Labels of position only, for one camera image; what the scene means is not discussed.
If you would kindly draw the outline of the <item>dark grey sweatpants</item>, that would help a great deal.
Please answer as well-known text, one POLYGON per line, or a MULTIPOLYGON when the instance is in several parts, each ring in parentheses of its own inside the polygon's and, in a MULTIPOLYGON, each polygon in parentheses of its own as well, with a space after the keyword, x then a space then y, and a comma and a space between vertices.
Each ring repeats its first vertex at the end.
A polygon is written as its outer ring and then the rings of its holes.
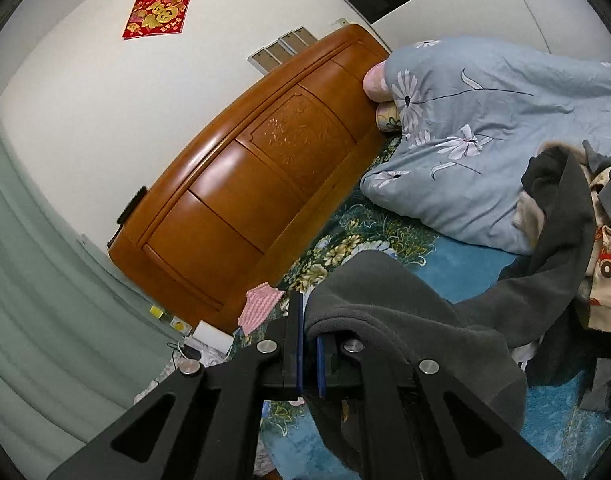
POLYGON ((397 260, 366 250, 314 289, 307 338, 345 330, 394 362, 435 360, 520 429, 528 386, 562 384, 582 366, 578 310, 596 228, 581 153, 541 151, 522 186, 544 214, 537 246, 485 292, 451 304, 397 260))

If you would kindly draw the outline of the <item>pile of unfolded clothes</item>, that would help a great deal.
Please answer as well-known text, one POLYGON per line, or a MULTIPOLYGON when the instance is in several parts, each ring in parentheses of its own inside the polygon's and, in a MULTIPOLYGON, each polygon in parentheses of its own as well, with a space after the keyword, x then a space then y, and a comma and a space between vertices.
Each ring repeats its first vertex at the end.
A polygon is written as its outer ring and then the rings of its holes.
POLYGON ((596 338, 593 382, 583 394, 585 410, 611 412, 611 156, 591 144, 573 148, 548 142, 531 159, 513 223, 533 248, 529 278, 537 296, 528 302, 533 326, 527 339, 545 339, 534 377, 551 376, 563 362, 554 330, 569 307, 596 338))

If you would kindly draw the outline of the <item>white box on nightstand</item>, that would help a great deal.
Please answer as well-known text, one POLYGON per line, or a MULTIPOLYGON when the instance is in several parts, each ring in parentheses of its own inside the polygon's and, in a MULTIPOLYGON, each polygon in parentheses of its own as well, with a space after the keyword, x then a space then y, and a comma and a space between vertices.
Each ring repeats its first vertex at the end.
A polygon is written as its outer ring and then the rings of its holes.
POLYGON ((224 356, 228 355, 230 348, 232 348, 232 343, 234 342, 234 337, 232 335, 226 334, 223 330, 219 330, 215 326, 204 321, 199 322, 191 333, 191 337, 224 354, 224 356))

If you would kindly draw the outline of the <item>pink checkered cloth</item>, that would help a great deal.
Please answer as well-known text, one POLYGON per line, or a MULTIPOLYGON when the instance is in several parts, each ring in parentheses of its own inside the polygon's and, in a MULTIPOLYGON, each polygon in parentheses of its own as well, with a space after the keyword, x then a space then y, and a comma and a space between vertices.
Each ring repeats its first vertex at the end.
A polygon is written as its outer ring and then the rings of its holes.
POLYGON ((276 304, 284 297, 284 291, 265 282, 248 290, 246 297, 246 304, 238 318, 238 326, 244 336, 249 336, 265 322, 276 304))

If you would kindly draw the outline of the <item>pale green curtain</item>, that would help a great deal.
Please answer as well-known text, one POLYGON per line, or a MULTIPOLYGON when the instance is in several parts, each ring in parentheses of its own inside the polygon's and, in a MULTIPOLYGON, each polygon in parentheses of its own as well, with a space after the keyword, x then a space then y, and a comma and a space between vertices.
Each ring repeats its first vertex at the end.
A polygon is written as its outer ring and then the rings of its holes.
POLYGON ((0 444, 43 479, 128 410, 176 333, 38 190, 0 119, 0 444))

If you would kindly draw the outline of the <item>blue floral bed blanket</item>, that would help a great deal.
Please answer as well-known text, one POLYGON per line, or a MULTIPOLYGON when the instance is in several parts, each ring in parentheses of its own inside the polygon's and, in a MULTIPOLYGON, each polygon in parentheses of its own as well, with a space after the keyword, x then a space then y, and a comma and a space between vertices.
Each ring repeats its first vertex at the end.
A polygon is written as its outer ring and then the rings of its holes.
POLYGON ((578 317, 594 222, 590 187, 585 168, 563 148, 533 159, 520 183, 523 213, 545 216, 529 256, 456 242, 353 190, 278 287, 308 294, 365 250, 398 260, 464 309, 469 323, 504 336, 528 384, 523 437, 567 478, 580 479, 611 437, 601 416, 579 405, 594 341, 578 317))

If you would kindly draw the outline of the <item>wooden headboard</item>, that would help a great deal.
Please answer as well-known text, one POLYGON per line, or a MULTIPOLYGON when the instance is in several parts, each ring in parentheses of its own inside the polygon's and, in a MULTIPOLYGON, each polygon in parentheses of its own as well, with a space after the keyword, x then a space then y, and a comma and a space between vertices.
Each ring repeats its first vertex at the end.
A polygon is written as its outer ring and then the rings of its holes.
POLYGON ((280 282, 383 149, 363 78, 386 57, 351 24, 272 70, 134 200, 112 262, 183 321, 235 330, 248 290, 280 282))

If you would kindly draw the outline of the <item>floral yellow pillow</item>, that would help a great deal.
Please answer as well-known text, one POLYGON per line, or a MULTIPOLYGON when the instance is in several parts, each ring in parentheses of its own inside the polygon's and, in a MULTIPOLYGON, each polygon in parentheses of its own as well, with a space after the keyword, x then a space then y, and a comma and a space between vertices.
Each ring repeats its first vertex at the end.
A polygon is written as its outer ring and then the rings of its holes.
POLYGON ((376 125, 384 133, 398 132, 402 129, 400 115, 393 102, 378 104, 376 108, 376 125))

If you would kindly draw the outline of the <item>light blue floral duvet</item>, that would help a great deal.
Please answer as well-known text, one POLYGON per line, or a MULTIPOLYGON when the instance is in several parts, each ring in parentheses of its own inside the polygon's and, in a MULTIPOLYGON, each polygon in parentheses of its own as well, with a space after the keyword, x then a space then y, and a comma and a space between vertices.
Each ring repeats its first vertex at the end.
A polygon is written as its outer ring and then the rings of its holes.
POLYGON ((529 254, 513 217, 531 157, 548 141, 611 155, 609 62, 456 37, 393 51, 385 79, 402 137, 361 190, 454 240, 529 254))

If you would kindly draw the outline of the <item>pink pillow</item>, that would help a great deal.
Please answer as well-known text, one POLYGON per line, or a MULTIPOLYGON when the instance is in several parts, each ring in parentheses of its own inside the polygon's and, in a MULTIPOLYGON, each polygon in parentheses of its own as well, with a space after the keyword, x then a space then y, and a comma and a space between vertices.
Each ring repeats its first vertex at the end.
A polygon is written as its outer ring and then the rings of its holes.
POLYGON ((385 61, 377 63, 368 70, 363 78, 363 90, 366 96, 376 103, 392 100, 392 94, 385 77, 385 64, 385 61))

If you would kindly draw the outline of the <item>wall switch panel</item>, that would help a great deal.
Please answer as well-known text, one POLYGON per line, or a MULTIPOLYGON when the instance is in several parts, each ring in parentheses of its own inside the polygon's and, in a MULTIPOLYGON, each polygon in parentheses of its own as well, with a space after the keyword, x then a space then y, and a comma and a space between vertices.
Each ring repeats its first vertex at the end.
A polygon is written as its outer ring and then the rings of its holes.
POLYGON ((248 56, 248 62, 260 73, 268 74, 303 52, 317 38, 304 26, 290 30, 277 40, 248 56))

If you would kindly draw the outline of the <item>red fu wall decoration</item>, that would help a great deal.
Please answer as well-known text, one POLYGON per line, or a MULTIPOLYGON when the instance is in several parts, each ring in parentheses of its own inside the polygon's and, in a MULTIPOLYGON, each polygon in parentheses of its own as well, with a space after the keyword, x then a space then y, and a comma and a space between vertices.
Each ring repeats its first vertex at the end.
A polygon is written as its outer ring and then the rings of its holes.
POLYGON ((135 0, 122 39, 180 34, 189 3, 190 0, 135 0))

